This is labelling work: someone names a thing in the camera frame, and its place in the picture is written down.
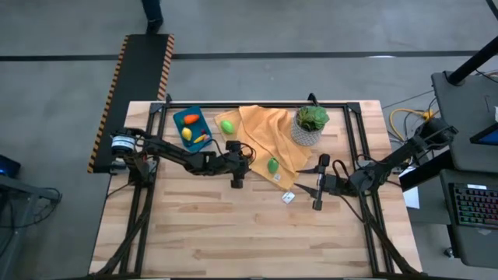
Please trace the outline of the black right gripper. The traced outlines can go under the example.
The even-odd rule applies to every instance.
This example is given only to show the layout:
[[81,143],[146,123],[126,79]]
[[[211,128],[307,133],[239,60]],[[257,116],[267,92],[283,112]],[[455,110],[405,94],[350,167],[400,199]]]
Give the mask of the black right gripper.
[[322,210],[322,194],[323,192],[330,195],[339,196],[341,191],[345,190],[345,180],[341,179],[338,175],[326,174],[326,168],[330,164],[329,154],[321,154],[318,158],[318,164],[311,169],[297,170],[297,173],[317,173],[317,189],[307,187],[302,184],[295,184],[295,186],[306,191],[312,198],[314,198],[312,209],[316,211]]

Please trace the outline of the orange cloth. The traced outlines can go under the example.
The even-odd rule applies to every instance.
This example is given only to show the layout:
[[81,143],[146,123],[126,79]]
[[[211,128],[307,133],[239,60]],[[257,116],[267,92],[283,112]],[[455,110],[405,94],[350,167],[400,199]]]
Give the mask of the orange cloth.
[[[248,144],[249,148],[243,148],[244,154],[252,149],[256,152],[251,170],[288,191],[298,178],[297,170],[302,170],[312,156],[311,148],[296,144],[291,137],[293,113],[287,109],[254,105],[238,107],[214,117],[218,128],[223,120],[234,126],[232,135],[222,133],[224,140]],[[279,169],[274,174],[267,169],[272,157],[279,161]]]

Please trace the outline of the succulent in patterned white pot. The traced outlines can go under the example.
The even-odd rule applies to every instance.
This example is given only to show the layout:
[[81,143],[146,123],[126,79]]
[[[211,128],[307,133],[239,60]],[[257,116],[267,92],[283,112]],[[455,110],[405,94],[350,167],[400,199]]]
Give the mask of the succulent in patterned white pot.
[[302,146],[315,145],[330,118],[326,109],[319,106],[301,107],[293,118],[291,137]]

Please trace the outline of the blue plastic container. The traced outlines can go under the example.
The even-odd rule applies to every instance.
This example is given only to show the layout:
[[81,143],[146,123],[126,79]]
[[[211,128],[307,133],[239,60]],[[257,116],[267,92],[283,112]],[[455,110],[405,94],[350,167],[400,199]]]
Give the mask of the blue plastic container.
[[[188,114],[199,114],[200,115],[200,119],[198,121],[196,121],[194,124],[189,124],[189,125],[182,125],[181,124],[181,118],[184,116],[184,115],[188,115]],[[189,107],[185,110],[181,110],[177,113],[175,113],[173,115],[173,119],[174,119],[174,123],[177,127],[177,130],[180,134],[180,137],[181,137],[181,141],[184,145],[184,147],[190,151],[190,152],[197,152],[201,149],[203,149],[204,147],[206,147],[207,145],[210,145],[211,144],[211,140],[212,140],[212,132],[210,131],[209,129],[209,126],[201,112],[201,109],[200,107]],[[181,131],[182,131],[182,128],[190,128],[191,131],[192,131],[192,139],[187,142],[185,141],[182,136],[181,136]],[[209,133],[209,136],[206,137],[205,141],[203,142],[199,142],[199,143],[194,143],[193,141],[202,135],[202,129],[205,129],[208,133]]]

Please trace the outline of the white paper sheet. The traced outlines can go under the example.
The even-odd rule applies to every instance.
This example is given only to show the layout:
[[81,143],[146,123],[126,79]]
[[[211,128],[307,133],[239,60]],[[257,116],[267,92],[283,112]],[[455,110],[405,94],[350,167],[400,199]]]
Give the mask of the white paper sheet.
[[[414,169],[415,167],[410,166],[406,170],[402,171],[398,177],[402,178],[404,175],[412,172]],[[403,191],[403,197],[407,208],[420,209],[418,187]]]

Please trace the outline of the black hazard-striped floor mat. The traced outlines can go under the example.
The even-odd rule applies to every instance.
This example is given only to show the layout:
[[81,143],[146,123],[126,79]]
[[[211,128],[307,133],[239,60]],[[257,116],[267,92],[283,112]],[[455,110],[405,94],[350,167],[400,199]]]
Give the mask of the black hazard-striped floor mat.
[[130,102],[166,99],[174,42],[172,34],[125,37],[97,129],[88,173],[110,171],[114,161],[110,135],[125,126]]

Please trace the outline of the grey desk with pole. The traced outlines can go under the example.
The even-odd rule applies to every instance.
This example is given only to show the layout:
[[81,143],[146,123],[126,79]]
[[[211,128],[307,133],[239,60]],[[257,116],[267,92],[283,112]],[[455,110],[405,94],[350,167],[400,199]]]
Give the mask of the grey desk with pole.
[[472,144],[470,138],[498,122],[498,82],[470,75],[451,85],[444,72],[431,76],[442,119],[458,129],[449,145],[454,167],[462,171],[498,173],[498,145]]

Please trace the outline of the backlit computer keyboard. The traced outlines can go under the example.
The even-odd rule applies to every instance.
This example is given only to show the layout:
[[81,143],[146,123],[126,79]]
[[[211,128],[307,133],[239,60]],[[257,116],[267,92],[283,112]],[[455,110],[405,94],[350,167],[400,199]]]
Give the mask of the backlit computer keyboard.
[[460,225],[498,229],[498,186],[451,183],[449,191]]

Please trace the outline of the grey desk with keyboard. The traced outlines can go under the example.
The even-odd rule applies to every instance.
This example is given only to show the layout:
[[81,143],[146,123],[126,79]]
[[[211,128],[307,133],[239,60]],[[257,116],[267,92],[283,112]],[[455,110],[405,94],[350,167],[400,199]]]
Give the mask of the grey desk with keyboard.
[[451,183],[498,186],[498,175],[441,170],[440,182],[450,219],[448,232],[454,256],[468,266],[498,269],[498,229],[460,225],[451,206],[449,191]]

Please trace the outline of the person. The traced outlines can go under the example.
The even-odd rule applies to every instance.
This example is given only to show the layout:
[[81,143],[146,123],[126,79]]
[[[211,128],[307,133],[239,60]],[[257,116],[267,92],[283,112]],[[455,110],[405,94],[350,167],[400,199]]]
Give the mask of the person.
[[141,0],[147,18],[147,34],[156,34],[163,25],[163,14],[160,0]]

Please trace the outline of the tablet with blue screen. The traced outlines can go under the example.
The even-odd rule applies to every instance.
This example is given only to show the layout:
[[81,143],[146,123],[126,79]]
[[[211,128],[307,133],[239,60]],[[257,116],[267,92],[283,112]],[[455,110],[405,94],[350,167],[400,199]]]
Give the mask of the tablet with blue screen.
[[472,144],[498,145],[498,122],[470,138]]

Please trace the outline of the black pole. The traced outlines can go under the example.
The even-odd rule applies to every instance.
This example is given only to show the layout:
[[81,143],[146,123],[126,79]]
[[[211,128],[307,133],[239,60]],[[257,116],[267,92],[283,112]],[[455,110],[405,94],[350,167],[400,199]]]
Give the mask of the black pole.
[[484,65],[495,54],[498,54],[498,36],[492,39],[454,72],[446,74],[447,81],[454,86],[461,85],[470,74]]

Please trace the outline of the black device with blue light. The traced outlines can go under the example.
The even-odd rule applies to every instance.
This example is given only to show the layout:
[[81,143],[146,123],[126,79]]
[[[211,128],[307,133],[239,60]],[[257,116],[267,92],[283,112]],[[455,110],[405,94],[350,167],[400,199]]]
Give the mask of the black device with blue light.
[[0,155],[0,176],[17,178],[20,172],[21,164],[9,157]]

